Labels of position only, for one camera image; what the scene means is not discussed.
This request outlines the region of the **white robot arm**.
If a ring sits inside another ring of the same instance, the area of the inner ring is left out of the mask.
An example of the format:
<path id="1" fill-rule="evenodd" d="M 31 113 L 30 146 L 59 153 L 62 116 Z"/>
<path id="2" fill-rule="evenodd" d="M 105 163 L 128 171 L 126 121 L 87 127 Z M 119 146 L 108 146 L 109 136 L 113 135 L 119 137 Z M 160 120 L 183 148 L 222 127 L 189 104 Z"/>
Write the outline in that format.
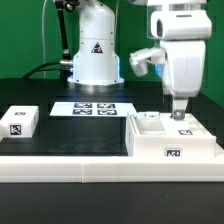
<path id="1" fill-rule="evenodd" d="M 203 6 L 206 0 L 128 0 L 147 8 L 147 37 L 154 41 L 130 55 L 129 62 L 141 77 L 153 64 L 172 97 L 172 118 L 182 120 L 188 99 L 201 88 L 205 40 L 212 23 Z M 68 79 L 76 87 L 93 90 L 121 84 L 119 58 L 114 52 L 115 15 L 98 0 L 81 0 L 79 51 L 72 60 L 73 74 Z"/>

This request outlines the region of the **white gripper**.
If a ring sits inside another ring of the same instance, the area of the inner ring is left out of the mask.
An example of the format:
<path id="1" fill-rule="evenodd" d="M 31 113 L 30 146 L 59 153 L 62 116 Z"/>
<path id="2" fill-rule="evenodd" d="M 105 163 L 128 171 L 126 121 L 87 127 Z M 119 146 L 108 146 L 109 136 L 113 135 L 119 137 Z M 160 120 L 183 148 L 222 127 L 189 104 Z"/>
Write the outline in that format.
<path id="1" fill-rule="evenodd" d="M 172 118 L 183 120 L 188 104 L 184 98 L 195 97 L 201 88 L 211 21 L 205 10 L 154 11 L 150 28 L 156 41 L 151 62 L 161 65 L 158 75 L 175 97 Z"/>

